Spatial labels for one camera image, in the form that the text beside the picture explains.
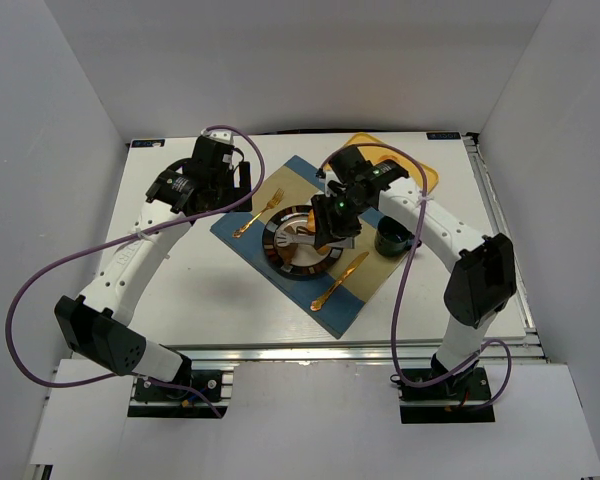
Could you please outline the small striped croissant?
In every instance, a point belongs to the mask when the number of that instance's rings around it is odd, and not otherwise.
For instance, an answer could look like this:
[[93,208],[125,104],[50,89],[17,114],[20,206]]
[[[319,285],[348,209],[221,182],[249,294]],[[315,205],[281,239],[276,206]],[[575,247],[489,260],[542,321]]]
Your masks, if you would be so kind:
[[[305,234],[311,237],[315,237],[316,235],[316,225],[315,225],[315,215],[314,215],[314,210],[311,209],[309,211],[307,220],[306,220],[306,225],[304,226],[306,232]],[[318,247],[316,244],[313,245],[314,250],[319,254],[319,255],[327,255],[330,251],[330,247],[329,246],[321,246]]]

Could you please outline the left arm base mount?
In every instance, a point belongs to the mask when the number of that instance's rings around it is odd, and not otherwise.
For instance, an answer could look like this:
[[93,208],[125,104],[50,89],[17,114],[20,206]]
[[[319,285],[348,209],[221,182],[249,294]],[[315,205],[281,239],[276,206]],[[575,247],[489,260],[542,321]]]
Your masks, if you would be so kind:
[[229,390],[225,372],[219,369],[193,370],[186,389],[154,385],[136,380],[127,416],[145,419],[219,419],[228,410]]

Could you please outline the metal bread tongs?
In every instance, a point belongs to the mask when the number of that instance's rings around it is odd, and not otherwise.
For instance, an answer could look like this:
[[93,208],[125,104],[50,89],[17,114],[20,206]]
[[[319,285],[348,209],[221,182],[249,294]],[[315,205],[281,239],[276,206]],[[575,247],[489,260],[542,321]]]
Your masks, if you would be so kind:
[[315,250],[322,248],[340,248],[354,249],[355,240],[352,238],[331,240],[327,243],[319,243],[314,232],[307,230],[304,227],[299,227],[297,230],[287,230],[286,228],[278,228],[274,233],[274,244],[279,247],[288,247],[291,245],[311,246]]

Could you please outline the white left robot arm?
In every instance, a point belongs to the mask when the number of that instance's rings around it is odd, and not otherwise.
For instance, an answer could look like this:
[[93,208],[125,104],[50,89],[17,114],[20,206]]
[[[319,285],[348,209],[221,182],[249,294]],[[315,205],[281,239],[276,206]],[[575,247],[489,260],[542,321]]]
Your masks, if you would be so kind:
[[250,209],[249,202],[238,202],[251,190],[251,175],[248,163],[232,161],[233,136],[226,129],[202,133],[192,154],[169,165],[148,188],[130,239],[76,298],[57,302],[54,314],[71,350],[118,376],[190,383],[190,360],[133,331],[130,323],[146,287],[195,215]]

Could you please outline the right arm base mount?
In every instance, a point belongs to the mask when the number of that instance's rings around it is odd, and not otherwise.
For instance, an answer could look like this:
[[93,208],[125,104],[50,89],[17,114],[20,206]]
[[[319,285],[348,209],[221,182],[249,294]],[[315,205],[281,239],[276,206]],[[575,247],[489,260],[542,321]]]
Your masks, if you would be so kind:
[[486,371],[477,367],[453,392],[445,384],[427,388],[406,386],[397,374],[390,381],[398,388],[400,420],[403,425],[494,423],[491,389]]

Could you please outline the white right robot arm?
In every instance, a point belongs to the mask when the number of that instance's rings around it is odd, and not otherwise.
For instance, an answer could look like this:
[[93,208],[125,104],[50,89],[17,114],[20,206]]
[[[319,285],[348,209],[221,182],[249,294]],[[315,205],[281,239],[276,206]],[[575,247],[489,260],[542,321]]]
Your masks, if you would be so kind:
[[490,325],[517,291],[511,240],[470,227],[433,199],[427,181],[416,181],[392,159],[372,163],[356,145],[331,154],[316,176],[324,188],[311,199],[316,246],[354,239],[361,215],[375,209],[442,262],[450,274],[443,295],[450,318],[427,383],[466,376],[477,364]]

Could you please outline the chocolate croissant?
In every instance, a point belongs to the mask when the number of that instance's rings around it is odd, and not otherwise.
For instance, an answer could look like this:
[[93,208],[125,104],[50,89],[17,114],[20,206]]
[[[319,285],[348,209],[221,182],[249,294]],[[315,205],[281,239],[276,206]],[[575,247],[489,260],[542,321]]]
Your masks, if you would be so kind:
[[285,265],[290,265],[292,263],[295,252],[299,246],[299,244],[293,241],[291,237],[300,234],[310,234],[310,231],[305,226],[298,226],[297,228],[287,226],[284,230],[278,230],[276,232],[276,248]]

